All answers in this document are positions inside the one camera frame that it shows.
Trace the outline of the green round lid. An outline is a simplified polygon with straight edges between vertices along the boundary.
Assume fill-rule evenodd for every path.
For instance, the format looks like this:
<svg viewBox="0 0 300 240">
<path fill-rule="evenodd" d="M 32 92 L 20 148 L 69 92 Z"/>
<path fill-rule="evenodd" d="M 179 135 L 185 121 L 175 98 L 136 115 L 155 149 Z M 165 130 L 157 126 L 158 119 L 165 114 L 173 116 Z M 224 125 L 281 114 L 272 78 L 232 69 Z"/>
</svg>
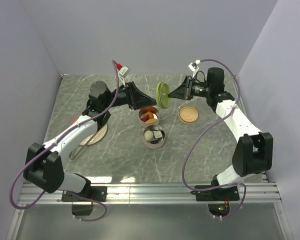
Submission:
<svg viewBox="0 0 300 240">
<path fill-rule="evenodd" d="M 156 102 L 161 109 L 167 109 L 171 104 L 171 90 L 167 83 L 159 82 L 156 87 Z"/>
</svg>

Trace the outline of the orange red food pieces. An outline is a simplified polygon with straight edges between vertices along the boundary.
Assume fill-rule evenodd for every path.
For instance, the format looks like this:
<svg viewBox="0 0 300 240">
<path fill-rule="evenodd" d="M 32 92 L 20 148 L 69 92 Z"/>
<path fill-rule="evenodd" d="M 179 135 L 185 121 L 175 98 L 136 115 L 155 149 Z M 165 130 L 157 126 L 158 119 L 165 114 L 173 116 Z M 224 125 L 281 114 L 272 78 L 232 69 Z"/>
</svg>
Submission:
<svg viewBox="0 0 300 240">
<path fill-rule="evenodd" d="M 146 124 L 153 124 L 158 120 L 158 118 L 153 112 L 147 111 L 144 116 L 140 118 L 140 120 Z"/>
</svg>

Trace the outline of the orange round lid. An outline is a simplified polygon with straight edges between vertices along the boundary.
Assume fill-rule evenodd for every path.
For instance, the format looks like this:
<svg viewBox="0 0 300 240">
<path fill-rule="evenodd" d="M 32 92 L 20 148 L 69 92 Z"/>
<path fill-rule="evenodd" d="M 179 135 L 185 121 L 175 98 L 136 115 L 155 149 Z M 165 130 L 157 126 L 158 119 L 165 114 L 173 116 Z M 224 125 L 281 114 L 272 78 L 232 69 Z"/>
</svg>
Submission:
<svg viewBox="0 0 300 240">
<path fill-rule="evenodd" d="M 180 109 L 178 117 L 185 124 L 194 124 L 199 119 L 199 113 L 195 108 L 185 106 Z"/>
</svg>

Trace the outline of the white egg ball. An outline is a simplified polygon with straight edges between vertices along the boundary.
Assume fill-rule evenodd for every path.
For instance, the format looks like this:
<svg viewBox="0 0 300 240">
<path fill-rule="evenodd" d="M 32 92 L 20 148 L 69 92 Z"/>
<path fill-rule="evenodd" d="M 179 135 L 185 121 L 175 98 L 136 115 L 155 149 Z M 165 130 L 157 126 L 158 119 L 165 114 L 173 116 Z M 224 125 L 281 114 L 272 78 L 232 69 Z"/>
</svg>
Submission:
<svg viewBox="0 0 300 240">
<path fill-rule="evenodd" d="M 144 132 L 143 137 L 147 142 L 151 142 L 154 137 L 154 134 L 152 131 L 147 130 Z"/>
</svg>

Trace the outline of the white cucumber sushi roll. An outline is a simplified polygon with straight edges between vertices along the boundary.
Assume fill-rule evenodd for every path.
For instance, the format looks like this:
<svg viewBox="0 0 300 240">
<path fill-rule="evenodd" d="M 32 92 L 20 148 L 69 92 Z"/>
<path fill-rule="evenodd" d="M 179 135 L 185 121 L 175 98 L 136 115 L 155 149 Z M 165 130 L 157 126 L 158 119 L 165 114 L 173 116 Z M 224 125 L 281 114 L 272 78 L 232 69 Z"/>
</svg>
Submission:
<svg viewBox="0 0 300 240">
<path fill-rule="evenodd" d="M 163 138 L 162 131 L 161 130 L 153 131 L 153 137 L 157 140 L 162 139 Z"/>
</svg>

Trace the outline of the black sushi roll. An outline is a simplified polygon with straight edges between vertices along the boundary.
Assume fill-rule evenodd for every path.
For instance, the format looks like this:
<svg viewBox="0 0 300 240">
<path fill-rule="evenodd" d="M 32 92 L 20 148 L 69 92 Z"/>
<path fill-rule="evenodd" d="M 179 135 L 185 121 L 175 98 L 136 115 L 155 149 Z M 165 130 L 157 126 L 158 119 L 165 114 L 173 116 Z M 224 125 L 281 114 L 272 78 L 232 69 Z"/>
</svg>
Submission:
<svg viewBox="0 0 300 240">
<path fill-rule="evenodd" d="M 150 142 L 151 144 L 158 144 L 159 143 L 159 140 L 158 139 L 154 139 Z"/>
</svg>

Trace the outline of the metal tongs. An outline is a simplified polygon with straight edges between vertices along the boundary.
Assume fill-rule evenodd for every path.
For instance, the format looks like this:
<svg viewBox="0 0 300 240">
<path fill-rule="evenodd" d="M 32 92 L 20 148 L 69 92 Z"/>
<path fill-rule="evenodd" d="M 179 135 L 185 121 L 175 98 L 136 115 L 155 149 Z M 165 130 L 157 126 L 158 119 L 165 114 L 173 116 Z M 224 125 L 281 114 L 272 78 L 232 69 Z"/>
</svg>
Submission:
<svg viewBox="0 0 300 240">
<path fill-rule="evenodd" d="M 81 142 L 72 152 L 69 154 L 70 161 L 75 161 L 76 157 L 88 146 L 88 141 Z"/>
</svg>

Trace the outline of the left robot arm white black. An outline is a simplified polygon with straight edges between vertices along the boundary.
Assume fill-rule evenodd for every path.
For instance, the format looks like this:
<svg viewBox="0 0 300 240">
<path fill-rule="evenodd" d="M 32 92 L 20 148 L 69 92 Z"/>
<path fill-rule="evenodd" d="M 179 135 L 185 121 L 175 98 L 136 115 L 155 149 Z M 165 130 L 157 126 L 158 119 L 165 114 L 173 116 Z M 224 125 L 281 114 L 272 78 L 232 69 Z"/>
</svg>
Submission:
<svg viewBox="0 0 300 240">
<path fill-rule="evenodd" d="M 28 148 L 24 179 L 49 194 L 61 190 L 73 192 L 79 201 L 91 199 L 91 181 L 77 173 L 65 172 L 63 160 L 84 139 L 107 124 L 111 107 L 127 105 L 131 110 L 140 110 L 156 103 L 132 81 L 114 91 L 110 91 L 103 81 L 94 82 L 90 87 L 86 109 L 77 121 L 46 143 L 34 143 Z"/>
</svg>

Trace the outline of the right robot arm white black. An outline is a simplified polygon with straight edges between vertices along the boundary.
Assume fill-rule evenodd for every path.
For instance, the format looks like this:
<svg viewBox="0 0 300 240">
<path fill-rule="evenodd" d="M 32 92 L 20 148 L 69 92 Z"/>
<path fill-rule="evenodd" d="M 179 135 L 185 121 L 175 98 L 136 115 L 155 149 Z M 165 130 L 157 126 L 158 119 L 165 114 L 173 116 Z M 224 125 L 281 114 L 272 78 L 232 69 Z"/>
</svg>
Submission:
<svg viewBox="0 0 300 240">
<path fill-rule="evenodd" d="M 216 175 L 216 183 L 210 193 L 216 200 L 228 195 L 228 188 L 241 183 L 245 178 L 270 170 L 273 160 L 273 136 L 255 127 L 225 90 L 225 73 L 222 68 L 207 70 L 206 80 L 197 82 L 193 76 L 186 76 L 183 83 L 168 94 L 169 98 L 190 101 L 203 97 L 208 106 L 225 122 L 236 140 L 232 164 Z"/>
</svg>

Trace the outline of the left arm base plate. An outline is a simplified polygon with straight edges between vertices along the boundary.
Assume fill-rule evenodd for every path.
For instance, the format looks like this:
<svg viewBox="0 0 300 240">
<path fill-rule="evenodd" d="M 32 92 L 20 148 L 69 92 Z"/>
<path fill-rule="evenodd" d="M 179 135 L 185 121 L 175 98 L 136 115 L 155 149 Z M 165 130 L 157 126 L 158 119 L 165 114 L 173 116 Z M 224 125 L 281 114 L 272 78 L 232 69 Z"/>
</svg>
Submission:
<svg viewBox="0 0 300 240">
<path fill-rule="evenodd" d="M 67 191 L 62 194 L 62 202 L 83 202 L 82 198 L 90 200 L 96 200 L 99 202 L 105 202 L 107 199 L 107 186 L 89 186 L 86 190 L 80 193 L 71 193 Z"/>
</svg>

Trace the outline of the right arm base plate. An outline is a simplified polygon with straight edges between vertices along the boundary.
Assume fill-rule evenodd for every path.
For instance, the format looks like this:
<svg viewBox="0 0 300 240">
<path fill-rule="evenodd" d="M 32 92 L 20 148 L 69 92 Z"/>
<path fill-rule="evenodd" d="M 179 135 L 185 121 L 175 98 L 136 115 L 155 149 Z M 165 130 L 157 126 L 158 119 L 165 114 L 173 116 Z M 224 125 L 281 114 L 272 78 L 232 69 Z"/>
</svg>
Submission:
<svg viewBox="0 0 300 240">
<path fill-rule="evenodd" d="M 200 191 L 191 191 L 192 195 L 195 195 L 197 202 L 224 202 L 224 201 L 239 201 L 239 191 L 237 186 L 229 188 L 217 188 L 213 190 L 203 191 L 203 189 L 209 188 L 209 185 L 196 185 L 195 188 Z"/>
</svg>

